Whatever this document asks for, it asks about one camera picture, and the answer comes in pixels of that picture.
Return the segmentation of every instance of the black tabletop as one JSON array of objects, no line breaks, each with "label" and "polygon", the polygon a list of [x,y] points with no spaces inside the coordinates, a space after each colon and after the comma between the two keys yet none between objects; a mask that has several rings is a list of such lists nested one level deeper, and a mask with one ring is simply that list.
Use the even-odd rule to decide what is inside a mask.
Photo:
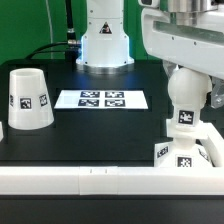
[{"label": "black tabletop", "polygon": [[[21,67],[44,71],[52,108],[61,90],[142,90],[148,109],[53,109],[52,125],[16,130],[7,124],[8,80],[9,72]],[[0,120],[5,134],[0,143],[0,163],[152,166],[154,144],[166,139],[165,118],[171,106],[160,62],[140,61],[131,72],[94,75],[63,61],[10,61],[1,66],[0,79]]]},{"label": "black tabletop", "polygon": [[[55,121],[33,131],[8,126],[9,72],[44,71],[54,108],[61,90],[142,90],[147,110],[53,109]],[[172,117],[161,61],[93,75],[64,60],[14,60],[0,66],[1,166],[153,166],[154,144],[169,141]],[[224,136],[224,110],[207,106],[201,119]],[[223,223],[223,197],[209,196],[1,196],[0,223]]]}]

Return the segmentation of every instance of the white cylinder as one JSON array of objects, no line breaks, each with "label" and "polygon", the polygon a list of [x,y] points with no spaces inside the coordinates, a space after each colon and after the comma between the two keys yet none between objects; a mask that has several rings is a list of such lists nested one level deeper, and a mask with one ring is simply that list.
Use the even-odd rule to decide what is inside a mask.
[{"label": "white cylinder", "polygon": [[2,122],[0,122],[0,141],[3,139]]},{"label": "white cylinder", "polygon": [[17,69],[10,72],[9,119],[21,130],[43,128],[54,121],[43,71]]}]

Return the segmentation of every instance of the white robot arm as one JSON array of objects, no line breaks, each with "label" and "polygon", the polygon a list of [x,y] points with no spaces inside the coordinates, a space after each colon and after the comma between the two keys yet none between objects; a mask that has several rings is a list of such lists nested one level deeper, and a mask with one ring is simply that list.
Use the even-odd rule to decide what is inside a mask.
[{"label": "white robot arm", "polygon": [[174,140],[156,145],[155,166],[211,166],[211,161],[224,166],[224,140],[211,124],[200,121],[207,93],[212,91],[212,107],[224,104],[224,5],[212,0],[139,3],[145,7],[145,49],[164,60],[174,106],[173,118],[167,120],[167,135]]},{"label": "white robot arm", "polygon": [[77,68],[98,74],[131,70],[129,37],[123,29],[124,0],[86,0],[87,31]]}]

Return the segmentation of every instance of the green wall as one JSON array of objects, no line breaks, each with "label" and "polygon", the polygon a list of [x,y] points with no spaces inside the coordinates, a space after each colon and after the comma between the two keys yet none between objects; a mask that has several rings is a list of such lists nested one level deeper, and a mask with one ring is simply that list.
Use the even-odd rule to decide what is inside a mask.
[{"label": "green wall", "polygon": [[[141,7],[137,0],[124,0],[124,29],[130,37],[130,54],[146,59],[141,35]],[[73,0],[73,17],[77,37],[86,31],[86,1]],[[54,42],[66,40],[64,0],[49,0]],[[0,1],[0,64],[21,59],[36,48],[50,43],[49,23],[45,0]],[[49,58],[38,55],[36,58]],[[55,58],[64,58],[62,53]]]}]

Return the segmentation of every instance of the cable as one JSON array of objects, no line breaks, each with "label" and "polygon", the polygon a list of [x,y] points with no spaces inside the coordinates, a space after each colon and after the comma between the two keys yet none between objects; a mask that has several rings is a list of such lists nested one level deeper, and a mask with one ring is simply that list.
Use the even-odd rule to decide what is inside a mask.
[{"label": "cable", "polygon": [[69,47],[73,47],[76,43],[76,33],[73,25],[72,16],[72,2],[71,0],[65,0],[66,18],[67,18],[67,40]]},{"label": "cable", "polygon": [[36,51],[42,51],[44,49],[47,49],[47,48],[50,48],[50,47],[55,47],[55,46],[60,46],[60,45],[67,45],[68,43],[66,41],[62,41],[62,42],[56,42],[56,43],[52,43],[52,44],[47,44],[47,45],[44,45],[42,47],[39,47],[37,48],[35,51],[33,52],[36,52]]},{"label": "cable", "polygon": [[26,59],[32,59],[32,57],[36,54],[45,54],[45,53],[65,53],[67,50],[54,50],[54,51],[35,51],[32,54],[28,55]]},{"label": "cable", "polygon": [[48,0],[45,0],[45,2],[46,2],[46,8],[47,8],[49,28],[50,28],[50,40],[52,44],[54,42],[54,33],[53,33],[53,26],[52,26],[52,19],[51,19],[51,11],[50,11]]}]

